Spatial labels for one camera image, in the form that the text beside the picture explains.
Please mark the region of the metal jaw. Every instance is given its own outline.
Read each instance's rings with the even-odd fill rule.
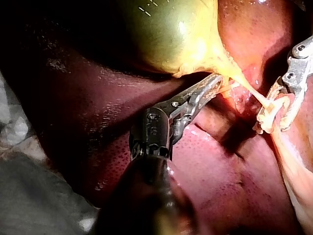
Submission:
[[[223,77],[211,74],[171,99],[145,110],[132,126],[129,145],[132,159],[149,154],[172,159],[172,146],[203,106],[213,99]]]
[[[279,93],[295,95],[294,101],[280,121],[282,132],[290,129],[297,116],[308,89],[307,79],[313,74],[313,36],[293,47],[288,56],[288,65],[287,73],[276,80],[267,95],[267,99],[271,101],[274,101]],[[257,116],[259,122],[261,122],[259,117],[264,114],[265,108],[262,107]]]

